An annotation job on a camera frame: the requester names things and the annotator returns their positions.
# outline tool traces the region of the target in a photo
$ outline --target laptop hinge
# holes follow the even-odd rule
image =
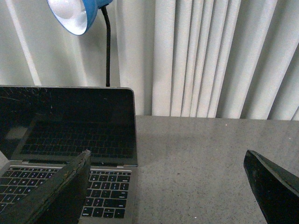
[[[23,161],[24,163],[51,163],[51,164],[68,164],[69,161],[56,161],[56,160],[29,160]]]
[[[92,166],[117,167],[118,164],[113,162],[92,162]]]

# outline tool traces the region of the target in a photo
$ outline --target laptop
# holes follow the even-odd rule
[[[137,184],[133,91],[0,86],[0,151],[9,160],[0,170],[0,211],[86,149],[91,170],[79,224],[132,223]]]

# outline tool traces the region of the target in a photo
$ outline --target desk lamp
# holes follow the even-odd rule
[[[107,27],[106,87],[110,86],[111,29],[106,5],[112,0],[47,0],[60,24],[74,35],[82,35],[92,26],[98,9],[101,9]]]

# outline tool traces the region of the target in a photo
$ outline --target black object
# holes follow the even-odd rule
[[[86,150],[0,214],[1,224],[76,224],[86,197],[90,151]]]
[[[299,178],[250,150],[244,168],[267,223],[299,224]]]
[[[101,8],[106,28],[107,28],[107,45],[106,45],[106,87],[110,87],[110,42],[111,42],[111,26],[108,17],[108,13],[106,10],[106,6]]]

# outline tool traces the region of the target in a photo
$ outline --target desk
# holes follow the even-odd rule
[[[137,116],[136,126],[134,223],[265,224],[243,168],[247,149],[299,176],[298,121]]]

